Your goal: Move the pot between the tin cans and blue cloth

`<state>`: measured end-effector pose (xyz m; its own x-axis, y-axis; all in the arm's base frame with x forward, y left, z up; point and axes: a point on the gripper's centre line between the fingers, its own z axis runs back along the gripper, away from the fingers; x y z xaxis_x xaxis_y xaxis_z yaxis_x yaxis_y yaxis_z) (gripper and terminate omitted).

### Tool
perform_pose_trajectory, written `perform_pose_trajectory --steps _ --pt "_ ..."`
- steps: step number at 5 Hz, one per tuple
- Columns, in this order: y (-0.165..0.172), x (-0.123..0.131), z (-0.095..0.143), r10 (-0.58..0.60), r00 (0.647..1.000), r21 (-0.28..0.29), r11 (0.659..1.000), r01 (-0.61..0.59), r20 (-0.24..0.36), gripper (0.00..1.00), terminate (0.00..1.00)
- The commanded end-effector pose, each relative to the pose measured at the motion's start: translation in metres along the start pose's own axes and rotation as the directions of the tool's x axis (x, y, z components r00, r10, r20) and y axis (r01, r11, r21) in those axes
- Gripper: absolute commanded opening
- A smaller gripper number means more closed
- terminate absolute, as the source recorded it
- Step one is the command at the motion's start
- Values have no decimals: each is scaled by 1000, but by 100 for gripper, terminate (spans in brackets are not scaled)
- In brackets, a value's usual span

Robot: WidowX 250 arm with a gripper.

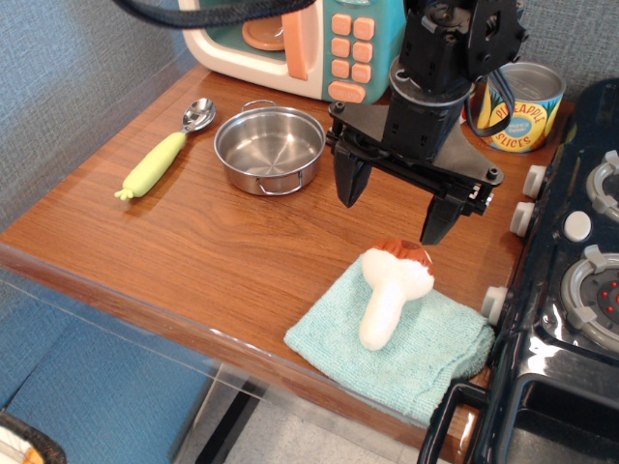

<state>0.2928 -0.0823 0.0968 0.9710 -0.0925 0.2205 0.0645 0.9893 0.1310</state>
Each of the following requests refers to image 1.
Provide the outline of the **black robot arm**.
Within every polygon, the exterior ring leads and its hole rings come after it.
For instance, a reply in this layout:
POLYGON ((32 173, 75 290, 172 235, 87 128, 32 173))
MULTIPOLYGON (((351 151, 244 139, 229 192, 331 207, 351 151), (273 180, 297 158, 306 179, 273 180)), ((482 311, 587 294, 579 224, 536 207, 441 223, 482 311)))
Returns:
POLYGON ((508 111, 502 69, 528 34, 519 1, 407 1, 386 105, 334 101, 328 140, 339 200, 356 203, 373 168, 432 193, 421 241, 437 245, 461 216, 483 214, 502 171, 463 135, 476 83, 488 79, 508 111))

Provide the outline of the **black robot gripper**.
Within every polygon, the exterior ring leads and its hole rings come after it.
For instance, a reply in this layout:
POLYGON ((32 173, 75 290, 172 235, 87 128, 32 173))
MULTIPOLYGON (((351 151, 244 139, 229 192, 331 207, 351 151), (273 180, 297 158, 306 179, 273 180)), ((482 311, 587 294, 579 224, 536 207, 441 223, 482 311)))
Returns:
POLYGON ((422 230, 424 246, 438 245, 460 216, 486 212, 500 169, 463 137, 459 116, 473 86, 462 80, 441 93, 423 88, 399 60, 389 70, 387 104, 334 101, 328 143, 339 201, 352 207, 380 169, 432 193, 422 230))

